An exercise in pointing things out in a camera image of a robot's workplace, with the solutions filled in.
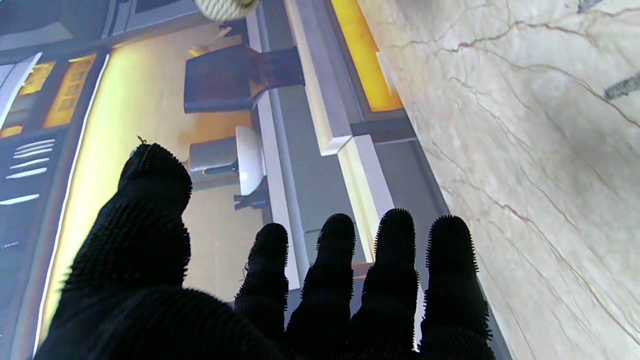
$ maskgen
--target gloved hand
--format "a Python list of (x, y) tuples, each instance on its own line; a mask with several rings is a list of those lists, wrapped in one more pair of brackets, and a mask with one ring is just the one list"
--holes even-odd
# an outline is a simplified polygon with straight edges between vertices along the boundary
[(310, 359), (493, 359), (488, 345), (488, 307), (476, 279), (471, 236), (462, 219), (439, 218), (431, 228), (429, 288), (420, 353), (413, 349), (418, 274), (415, 231), (409, 212), (390, 210), (376, 240), (376, 262), (364, 282), (362, 306), (350, 318), (353, 294), (351, 219), (331, 216), (307, 272), (300, 306), (286, 328), (287, 233), (277, 224), (257, 235), (248, 274), (234, 311), (249, 319), (285, 357)]
[(288, 241), (278, 224), (258, 232), (234, 309), (182, 287), (191, 250), (181, 216), (190, 196), (189, 174), (169, 151), (143, 142), (132, 153), (70, 267), (36, 360), (493, 359), (462, 219), (443, 217), (431, 228), (426, 317), (414, 352), (418, 275), (409, 212), (383, 217), (352, 318), (353, 223), (330, 217), (285, 331)]

